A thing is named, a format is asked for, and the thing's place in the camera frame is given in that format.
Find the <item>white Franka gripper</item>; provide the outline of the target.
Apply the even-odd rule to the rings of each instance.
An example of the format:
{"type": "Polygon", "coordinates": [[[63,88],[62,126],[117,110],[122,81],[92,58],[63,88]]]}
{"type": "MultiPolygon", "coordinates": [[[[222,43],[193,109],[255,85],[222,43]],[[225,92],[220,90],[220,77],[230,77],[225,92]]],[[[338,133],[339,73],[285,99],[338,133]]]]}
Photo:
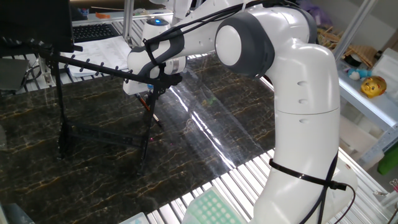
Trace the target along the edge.
{"type": "Polygon", "coordinates": [[[123,90],[127,95],[135,95],[149,90],[148,84],[137,82],[134,80],[125,79],[123,83],[123,90]]]}

